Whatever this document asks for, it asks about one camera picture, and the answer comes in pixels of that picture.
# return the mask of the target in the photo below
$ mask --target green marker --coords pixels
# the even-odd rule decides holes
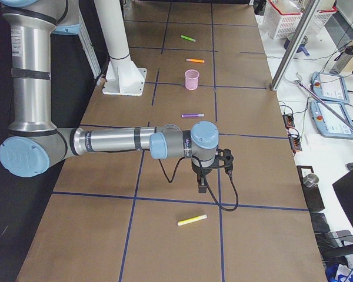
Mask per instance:
[[[196,39],[191,38],[191,37],[188,37],[188,36],[185,36],[185,35],[181,35],[181,38],[186,39],[186,40],[189,40],[189,41],[196,42]]]

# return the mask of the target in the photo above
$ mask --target cup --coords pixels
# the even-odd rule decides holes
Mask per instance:
[[[195,90],[198,87],[199,72],[196,69],[189,69],[184,73],[185,75],[185,87],[188,90]]]
[[[319,182],[319,177],[313,173],[309,173],[303,178],[302,182],[307,188],[311,188]]]

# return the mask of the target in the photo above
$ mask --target black tube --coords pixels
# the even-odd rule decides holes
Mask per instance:
[[[333,257],[347,256],[349,254],[353,254],[353,244],[322,252],[322,256],[327,259],[331,259]]]

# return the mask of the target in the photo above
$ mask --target blue and white control panel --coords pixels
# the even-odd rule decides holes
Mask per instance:
[[[311,76],[312,91],[322,100],[349,104],[344,77],[331,73],[314,72]]]
[[[326,104],[350,125],[353,125],[343,103],[326,102]],[[310,110],[317,129],[324,137],[353,139],[353,131],[323,106],[322,103],[312,101],[310,103]]]

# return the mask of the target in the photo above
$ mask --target dark background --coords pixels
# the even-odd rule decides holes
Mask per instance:
[[[105,51],[93,1],[80,1],[80,9],[92,44]],[[0,4],[0,144],[8,137],[13,118],[11,54],[10,26]],[[106,54],[96,54],[104,65]],[[52,121],[58,127],[77,127],[95,86],[78,35],[51,35],[51,72]],[[15,281],[62,166],[58,163],[36,177],[21,178],[0,164],[0,281]]]

